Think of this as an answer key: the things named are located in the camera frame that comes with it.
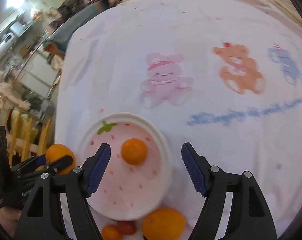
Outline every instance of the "blue bear print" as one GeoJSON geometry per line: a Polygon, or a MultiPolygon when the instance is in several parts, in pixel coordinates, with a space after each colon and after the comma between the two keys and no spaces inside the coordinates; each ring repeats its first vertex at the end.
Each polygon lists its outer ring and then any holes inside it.
{"type": "Polygon", "coordinates": [[[296,85],[298,79],[302,79],[302,74],[299,71],[296,62],[292,60],[291,55],[287,50],[283,50],[280,46],[274,44],[274,48],[268,49],[268,55],[270,60],[277,64],[281,64],[281,71],[289,84],[296,85]]]}

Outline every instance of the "green leaf design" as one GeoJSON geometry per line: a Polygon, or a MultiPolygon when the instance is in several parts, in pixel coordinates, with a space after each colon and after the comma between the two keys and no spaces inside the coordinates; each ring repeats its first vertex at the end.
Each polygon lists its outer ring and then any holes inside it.
{"type": "Polygon", "coordinates": [[[116,122],[107,123],[106,121],[102,121],[102,127],[97,131],[97,134],[100,135],[103,132],[109,132],[116,125],[118,125],[116,122]]]}

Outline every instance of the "red cherry tomato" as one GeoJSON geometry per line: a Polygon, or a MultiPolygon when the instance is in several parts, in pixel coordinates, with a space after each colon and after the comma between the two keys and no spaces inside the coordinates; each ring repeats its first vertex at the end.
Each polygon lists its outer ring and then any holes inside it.
{"type": "Polygon", "coordinates": [[[134,221],[118,221],[115,227],[123,235],[134,235],[137,231],[134,221]]]}

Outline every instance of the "small orange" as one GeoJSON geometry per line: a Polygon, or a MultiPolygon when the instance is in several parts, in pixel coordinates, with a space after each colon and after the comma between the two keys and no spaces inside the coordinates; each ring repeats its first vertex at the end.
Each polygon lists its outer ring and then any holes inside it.
{"type": "Polygon", "coordinates": [[[160,208],[142,221],[142,232],[148,240],[176,240],[184,228],[183,215],[172,208],[160,208]]]}
{"type": "Polygon", "coordinates": [[[129,139],[122,144],[121,156],[130,165],[139,165],[144,162],[147,153],[146,144],[139,139],[129,139]]]}
{"type": "Polygon", "coordinates": [[[104,240],[121,240],[123,238],[116,227],[111,225],[105,226],[101,231],[101,235],[104,240]]]}
{"type": "Polygon", "coordinates": [[[64,146],[62,144],[53,144],[47,149],[45,153],[45,160],[47,164],[49,164],[49,163],[53,163],[54,161],[66,155],[70,155],[72,157],[73,163],[70,166],[58,172],[57,174],[58,175],[67,174],[70,170],[72,170],[75,167],[75,156],[67,146],[64,146]]]}

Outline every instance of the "bed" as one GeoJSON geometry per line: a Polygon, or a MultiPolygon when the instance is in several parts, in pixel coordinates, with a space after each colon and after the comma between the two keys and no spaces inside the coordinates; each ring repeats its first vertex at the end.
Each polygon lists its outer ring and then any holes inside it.
{"type": "MultiPolygon", "coordinates": [[[[289,0],[124,0],[95,17],[67,48],[56,143],[81,160],[86,131],[117,112],[147,118],[169,143],[174,182],[163,203],[187,219],[180,239],[204,203],[181,159],[184,142],[227,172],[252,171],[278,236],[302,206],[302,19],[289,0]],[[153,93],[145,81],[168,61],[178,74],[153,93]],[[173,91],[167,84],[177,80],[173,91]]],[[[231,195],[217,239],[230,205],[231,195]]],[[[99,228],[112,223],[92,213],[99,228]]]]}

